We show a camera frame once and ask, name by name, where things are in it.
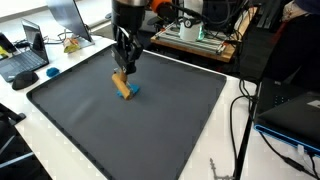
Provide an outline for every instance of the laptop keyboard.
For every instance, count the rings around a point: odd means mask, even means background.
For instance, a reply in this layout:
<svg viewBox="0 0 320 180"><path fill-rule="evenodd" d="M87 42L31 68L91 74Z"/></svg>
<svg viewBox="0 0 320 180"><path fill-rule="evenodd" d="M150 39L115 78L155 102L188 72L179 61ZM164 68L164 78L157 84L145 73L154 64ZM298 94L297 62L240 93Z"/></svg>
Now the laptop keyboard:
<svg viewBox="0 0 320 180"><path fill-rule="evenodd" d="M31 51L14 56L11 60L12 66L17 69L18 72L32 71L45 63L45 60L33 54Z"/></svg>

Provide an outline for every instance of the table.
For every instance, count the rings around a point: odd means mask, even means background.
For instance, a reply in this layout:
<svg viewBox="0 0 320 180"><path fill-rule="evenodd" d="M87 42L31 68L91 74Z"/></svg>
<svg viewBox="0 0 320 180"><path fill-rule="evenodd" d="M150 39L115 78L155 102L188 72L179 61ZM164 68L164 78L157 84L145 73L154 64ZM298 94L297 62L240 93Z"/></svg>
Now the table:
<svg viewBox="0 0 320 180"><path fill-rule="evenodd" d="M0 80L0 101L13 111L23 112L27 115L24 121L16 125L16 128L53 179L106 178L27 100L26 93L49 79L45 75L47 68L57 67L64 71L114 43L114 41L105 38L96 39L95 42L95 46L69 55L57 53L62 52L62 46L49 46L47 49L50 65L36 71L40 77L39 81L24 90L13 91L10 84ZM231 101L240 95L240 91L237 90L238 83L238 79L227 76L224 90L213 112L211 112L210 119L180 179L213 179L210 158L214 160L218 175L232 175L234 167L228 119ZM247 83L247 87L250 93L254 93L256 88L254 84ZM237 101L234 107L233 113L237 114L237 121L234 122L234 134L238 150L247 123L247 106L247 100L242 99Z"/></svg>
<svg viewBox="0 0 320 180"><path fill-rule="evenodd" d="M245 34L247 28L249 27L249 24L252 20L252 18L254 17L255 13L257 11L257 8L250 8L248 11L247 16L245 16L243 18L243 21L241 22L240 26L239 26L239 32L243 35ZM211 59L215 59L218 61L222 61L222 62L230 62L231 58L233 57L236 48L234 48L232 45L227 45L225 50L220 54L217 55L214 52L207 52L207 51L203 51L201 49L195 49L186 45L183 45L181 43L177 44L177 43L173 43L173 42L168 42L168 41L163 41L160 39L157 39L155 36L153 36L151 38L151 42L157 45L161 45L161 46L166 46L166 47L170 47L173 49L178 49L184 52L188 52L188 53L192 53L192 54L196 54L196 55L200 55L203 57L207 57L207 58L211 58Z"/></svg>

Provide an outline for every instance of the white cable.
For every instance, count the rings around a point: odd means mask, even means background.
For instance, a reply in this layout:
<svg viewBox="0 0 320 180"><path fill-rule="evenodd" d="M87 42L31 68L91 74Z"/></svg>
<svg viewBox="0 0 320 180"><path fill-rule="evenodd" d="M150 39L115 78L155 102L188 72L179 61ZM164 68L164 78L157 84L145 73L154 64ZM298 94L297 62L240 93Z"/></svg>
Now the white cable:
<svg viewBox="0 0 320 180"><path fill-rule="evenodd" d="M300 157L304 161L304 164L307 166L308 171L313 172L313 168L306 161L304 147L302 145L298 144L297 149L298 149L298 154L300 155Z"/></svg>

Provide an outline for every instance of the gray mat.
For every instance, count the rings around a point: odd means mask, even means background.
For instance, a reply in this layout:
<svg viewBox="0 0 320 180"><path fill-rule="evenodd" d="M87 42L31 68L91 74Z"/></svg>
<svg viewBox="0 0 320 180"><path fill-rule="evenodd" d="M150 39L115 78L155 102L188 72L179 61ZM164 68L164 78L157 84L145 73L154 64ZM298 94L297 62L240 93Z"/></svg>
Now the gray mat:
<svg viewBox="0 0 320 180"><path fill-rule="evenodd" d="M116 96L109 48L27 96L108 178L177 179L225 77L149 53L136 66L131 101Z"/></svg>

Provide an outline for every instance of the laptop screen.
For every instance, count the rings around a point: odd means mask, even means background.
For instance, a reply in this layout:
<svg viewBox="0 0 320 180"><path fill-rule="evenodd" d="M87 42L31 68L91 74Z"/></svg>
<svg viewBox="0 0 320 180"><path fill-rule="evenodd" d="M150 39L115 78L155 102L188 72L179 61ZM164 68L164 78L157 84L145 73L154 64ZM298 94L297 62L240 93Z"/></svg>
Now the laptop screen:
<svg viewBox="0 0 320 180"><path fill-rule="evenodd" d="M40 56L42 59L49 61L40 27L25 19L22 19L21 22L26 33L27 41L30 44L30 50Z"/></svg>

